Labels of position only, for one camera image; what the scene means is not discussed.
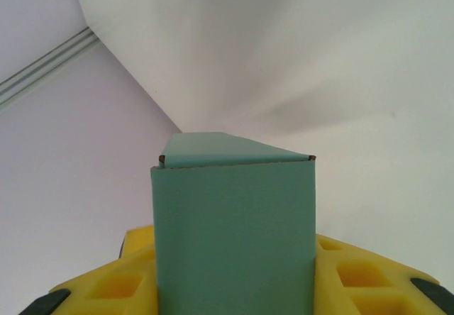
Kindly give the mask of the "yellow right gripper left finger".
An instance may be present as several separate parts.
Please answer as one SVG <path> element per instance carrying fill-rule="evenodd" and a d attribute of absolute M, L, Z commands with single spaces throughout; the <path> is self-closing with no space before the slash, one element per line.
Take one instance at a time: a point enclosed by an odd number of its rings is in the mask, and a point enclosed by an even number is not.
<path fill-rule="evenodd" d="M 21 313 L 157 314 L 153 226 L 127 231 L 118 259 L 59 284 Z"/>

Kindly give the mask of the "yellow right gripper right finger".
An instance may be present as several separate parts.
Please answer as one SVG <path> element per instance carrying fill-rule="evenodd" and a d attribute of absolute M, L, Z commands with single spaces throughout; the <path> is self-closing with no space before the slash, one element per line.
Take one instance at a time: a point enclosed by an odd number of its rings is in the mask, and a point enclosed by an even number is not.
<path fill-rule="evenodd" d="M 425 272 L 322 235 L 316 248 L 315 314 L 453 313 L 453 293 Z"/>

